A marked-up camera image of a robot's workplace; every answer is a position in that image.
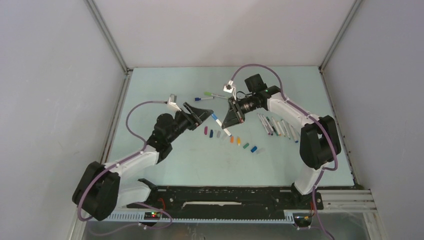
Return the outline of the dark blue capped marker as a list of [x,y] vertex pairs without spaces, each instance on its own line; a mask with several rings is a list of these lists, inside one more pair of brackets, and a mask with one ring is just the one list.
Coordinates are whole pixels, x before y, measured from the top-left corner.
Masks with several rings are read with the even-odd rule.
[[199,102],[199,101],[204,101],[204,100],[213,100],[215,97],[214,96],[209,96],[209,97],[195,97],[194,101],[195,102]]

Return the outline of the light green marker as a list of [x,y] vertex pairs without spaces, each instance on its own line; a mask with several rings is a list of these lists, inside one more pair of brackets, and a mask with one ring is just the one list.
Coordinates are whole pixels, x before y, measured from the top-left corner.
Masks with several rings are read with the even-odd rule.
[[228,97],[227,96],[224,96],[224,95],[221,95],[221,94],[216,94],[216,93],[212,93],[212,92],[208,92],[208,91],[205,91],[204,93],[203,93],[205,96],[212,96],[212,97],[216,97],[216,98],[221,98],[221,99],[228,99]]

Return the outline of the blue marker white body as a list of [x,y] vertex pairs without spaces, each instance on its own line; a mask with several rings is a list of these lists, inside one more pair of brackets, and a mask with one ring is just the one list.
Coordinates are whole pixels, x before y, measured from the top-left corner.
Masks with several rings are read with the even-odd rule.
[[264,121],[264,124],[266,125],[266,127],[267,127],[270,135],[273,136],[274,135],[274,130],[273,130],[271,124],[269,123],[269,121],[267,120],[267,118],[263,114],[261,115],[261,117],[262,117],[262,119]]

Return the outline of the dark green thin pen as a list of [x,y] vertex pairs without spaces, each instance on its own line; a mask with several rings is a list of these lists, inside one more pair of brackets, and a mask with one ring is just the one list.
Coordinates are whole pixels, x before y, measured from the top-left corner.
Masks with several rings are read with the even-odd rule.
[[278,133],[277,129],[275,128],[275,126],[273,125],[273,123],[271,122],[270,118],[268,116],[265,117],[270,128],[272,129],[272,131],[275,133],[276,136],[279,136],[280,134]]

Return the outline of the orange capped marker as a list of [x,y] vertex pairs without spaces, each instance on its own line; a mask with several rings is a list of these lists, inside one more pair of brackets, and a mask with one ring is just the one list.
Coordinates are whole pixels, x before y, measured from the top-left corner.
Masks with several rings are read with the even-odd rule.
[[273,117],[271,117],[271,119],[272,119],[272,123],[273,123],[273,125],[275,127],[276,132],[278,133],[279,136],[281,136],[282,134],[281,134],[281,131],[280,131],[279,127],[278,127],[277,122],[275,121],[275,119]]

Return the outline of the yellow capped marker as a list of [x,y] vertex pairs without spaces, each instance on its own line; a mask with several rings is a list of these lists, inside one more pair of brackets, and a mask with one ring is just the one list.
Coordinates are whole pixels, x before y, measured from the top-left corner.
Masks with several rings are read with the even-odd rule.
[[279,121],[277,121],[277,122],[276,122],[276,124],[277,124],[277,126],[278,126],[278,128],[279,128],[279,131],[281,132],[281,135],[282,135],[283,137],[286,137],[286,133],[285,133],[285,131],[284,131],[284,129],[283,129],[283,127],[282,127],[281,123],[280,123]]

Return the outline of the green capped marker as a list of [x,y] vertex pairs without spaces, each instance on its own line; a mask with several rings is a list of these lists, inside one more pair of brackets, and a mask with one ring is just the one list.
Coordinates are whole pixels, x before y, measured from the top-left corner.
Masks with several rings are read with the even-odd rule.
[[282,123],[282,125],[283,125],[283,129],[284,129],[284,131],[285,131],[286,136],[287,136],[289,139],[291,139],[290,131],[289,131],[289,128],[288,128],[288,126],[287,126],[286,122],[282,119],[282,120],[281,120],[281,123]]

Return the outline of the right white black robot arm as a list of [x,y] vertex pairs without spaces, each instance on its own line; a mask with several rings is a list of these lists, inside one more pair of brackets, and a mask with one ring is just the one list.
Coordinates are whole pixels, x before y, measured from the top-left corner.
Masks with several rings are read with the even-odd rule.
[[265,109],[280,116],[293,133],[298,134],[299,154],[303,161],[300,175],[293,183],[291,204],[297,209],[304,209],[311,202],[320,182],[323,171],[338,169],[337,156],[341,144],[333,117],[320,117],[306,111],[290,100],[278,86],[267,86],[259,74],[248,77],[245,81],[249,95],[237,98],[236,85],[229,80],[223,91],[232,94],[228,99],[228,111],[221,125],[223,129],[245,122],[246,114],[257,109]]

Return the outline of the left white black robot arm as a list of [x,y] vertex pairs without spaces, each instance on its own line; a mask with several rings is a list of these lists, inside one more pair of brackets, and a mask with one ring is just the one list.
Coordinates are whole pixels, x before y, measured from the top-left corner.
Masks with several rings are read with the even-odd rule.
[[140,202],[145,208],[153,208],[158,194],[140,179],[140,172],[163,161],[172,151],[172,142],[186,130],[193,131],[214,115],[213,110],[196,108],[187,102],[185,110],[170,101],[166,102],[174,115],[162,113],[156,118],[148,139],[140,135],[141,149],[114,162],[91,162],[85,169],[73,195],[77,217],[85,222],[92,218],[102,221],[116,207]]

